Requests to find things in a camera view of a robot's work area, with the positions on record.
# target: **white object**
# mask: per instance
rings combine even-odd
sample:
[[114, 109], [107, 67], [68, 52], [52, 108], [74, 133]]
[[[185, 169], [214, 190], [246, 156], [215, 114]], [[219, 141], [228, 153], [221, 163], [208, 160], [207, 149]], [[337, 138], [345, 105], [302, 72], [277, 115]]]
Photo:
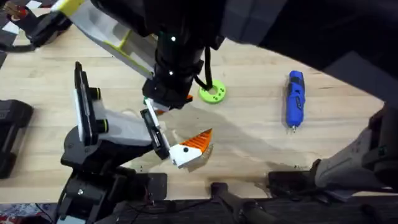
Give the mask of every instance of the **white object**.
[[200, 149], [176, 144], [170, 148], [170, 158], [174, 165], [182, 168], [185, 164], [201, 157]]

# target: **green ring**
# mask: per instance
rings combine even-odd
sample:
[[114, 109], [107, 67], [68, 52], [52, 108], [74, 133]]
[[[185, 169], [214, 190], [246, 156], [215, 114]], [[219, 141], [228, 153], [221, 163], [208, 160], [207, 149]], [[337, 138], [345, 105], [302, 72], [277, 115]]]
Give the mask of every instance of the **green ring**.
[[213, 88], [215, 88], [215, 90], [217, 91], [214, 95], [210, 94], [204, 88], [199, 89], [199, 96], [204, 102], [216, 104], [223, 101], [226, 94], [226, 88], [224, 84], [219, 80], [213, 80]]

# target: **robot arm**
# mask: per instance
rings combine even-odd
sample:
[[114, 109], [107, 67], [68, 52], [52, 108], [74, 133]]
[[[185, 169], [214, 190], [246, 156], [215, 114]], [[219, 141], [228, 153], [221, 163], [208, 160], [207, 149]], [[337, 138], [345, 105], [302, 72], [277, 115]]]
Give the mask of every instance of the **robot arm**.
[[395, 1], [59, 0], [52, 9], [148, 78], [143, 94], [168, 108], [189, 102], [200, 55], [224, 37], [291, 57], [398, 107]]

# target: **black plastic part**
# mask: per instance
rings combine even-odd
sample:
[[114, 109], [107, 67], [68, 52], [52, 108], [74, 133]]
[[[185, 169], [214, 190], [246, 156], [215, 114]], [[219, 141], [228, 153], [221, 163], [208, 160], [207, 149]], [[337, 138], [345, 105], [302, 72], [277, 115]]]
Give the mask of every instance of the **black plastic part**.
[[314, 188], [309, 171], [272, 171], [268, 173], [268, 181], [268, 189], [274, 197]]
[[108, 123], [107, 119], [99, 119], [99, 120], [96, 120], [95, 122], [97, 125], [98, 133], [100, 133], [100, 134], [108, 133], [109, 123]]
[[383, 183], [398, 190], [398, 110], [384, 105], [369, 120], [372, 129], [371, 150], [363, 156], [362, 166], [373, 171]]
[[37, 20], [39, 22], [35, 29], [27, 35], [34, 47], [51, 43], [72, 25], [72, 22], [61, 12], [50, 12], [39, 16]]
[[166, 174], [137, 174], [135, 170], [118, 167], [107, 175], [73, 171], [65, 186], [65, 195], [57, 216], [67, 215], [94, 223], [113, 213], [124, 200], [148, 202], [163, 200], [167, 195]]
[[170, 155], [169, 149], [166, 148], [166, 142], [164, 142], [162, 133], [155, 126], [154, 121], [152, 120], [149, 110], [145, 109], [141, 111], [141, 116], [144, 118], [145, 125], [147, 126], [150, 138], [152, 139], [152, 147], [161, 159], [167, 159]]
[[18, 100], [0, 100], [0, 179], [11, 174], [19, 152], [14, 142], [19, 130], [28, 125], [33, 110]]
[[90, 89], [88, 91], [90, 92], [91, 99], [93, 99], [93, 100], [101, 99], [101, 89], [100, 88], [90, 87]]
[[85, 146], [92, 146], [98, 142], [98, 128], [93, 109], [93, 100], [88, 86], [87, 74], [81, 64], [75, 64], [75, 88], [79, 104], [79, 116], [83, 127], [83, 139]]
[[24, 6], [24, 9], [27, 11], [27, 14], [24, 18], [14, 21], [12, 20], [12, 16], [7, 14], [7, 19], [25, 31], [26, 36], [29, 38], [32, 36], [33, 31], [35, 31], [40, 19], [38, 19], [28, 7]]
[[227, 213], [232, 215], [235, 223], [251, 224], [291, 224], [281, 218], [277, 218], [262, 209], [255, 200], [239, 198], [228, 191], [226, 183], [211, 184], [212, 199], [222, 204]]
[[80, 142], [78, 128], [74, 127], [66, 136], [63, 148], [61, 164], [76, 170], [105, 174], [151, 151], [152, 145], [124, 146], [102, 141], [99, 146], [84, 146]]

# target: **wooden surface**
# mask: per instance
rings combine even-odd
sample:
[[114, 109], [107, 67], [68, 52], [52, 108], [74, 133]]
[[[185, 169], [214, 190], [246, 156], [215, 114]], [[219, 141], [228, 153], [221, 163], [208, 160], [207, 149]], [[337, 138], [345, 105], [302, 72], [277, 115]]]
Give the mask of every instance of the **wooden surface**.
[[[19, 35], [15, 44], [26, 44]], [[62, 166], [63, 140], [76, 125], [73, 70], [79, 61], [107, 108], [139, 114], [144, 78], [72, 26], [50, 45], [9, 54], [0, 69], [0, 99], [35, 108], [10, 179], [0, 181], [0, 203], [56, 202], [71, 168]], [[160, 117], [171, 144], [213, 128], [204, 159], [177, 169], [153, 152], [125, 166], [169, 175], [168, 199], [207, 198], [208, 186], [226, 181], [242, 197], [266, 197], [272, 170], [308, 169], [354, 140], [382, 102], [289, 58], [226, 40], [212, 51], [212, 72], [227, 87], [218, 105], [196, 98]], [[305, 76], [305, 121], [295, 134], [284, 125], [284, 87], [291, 70]]]

